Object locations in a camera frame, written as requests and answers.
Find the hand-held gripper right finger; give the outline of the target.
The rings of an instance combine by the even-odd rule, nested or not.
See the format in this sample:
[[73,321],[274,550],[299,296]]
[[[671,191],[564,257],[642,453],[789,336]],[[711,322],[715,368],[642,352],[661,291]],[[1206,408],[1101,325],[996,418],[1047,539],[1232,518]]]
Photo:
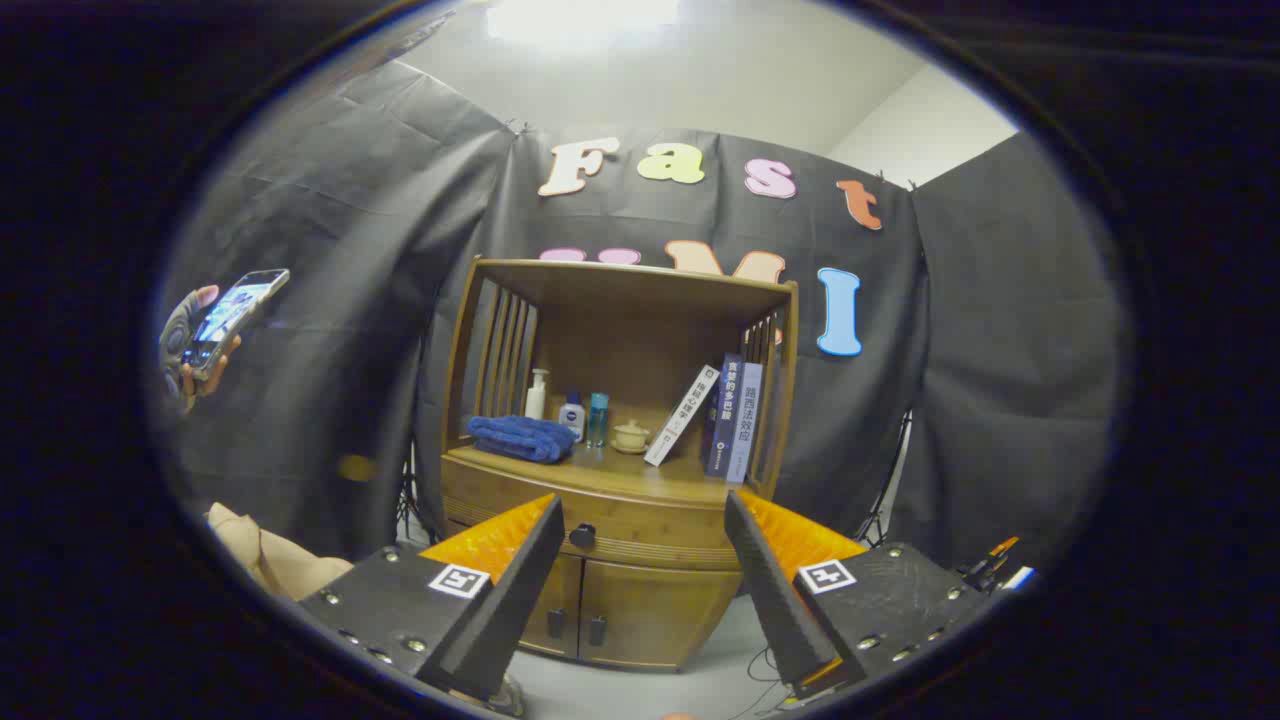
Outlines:
[[780,679],[800,701],[927,656],[991,602],[910,544],[869,550],[749,489],[727,495],[724,533]]

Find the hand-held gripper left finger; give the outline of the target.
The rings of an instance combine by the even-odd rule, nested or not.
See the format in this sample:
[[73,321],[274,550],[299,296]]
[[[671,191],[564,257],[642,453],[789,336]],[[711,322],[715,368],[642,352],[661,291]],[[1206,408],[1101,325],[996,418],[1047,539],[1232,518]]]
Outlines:
[[301,600],[330,634],[475,700],[503,684],[564,538],[544,495],[425,550],[389,544]]

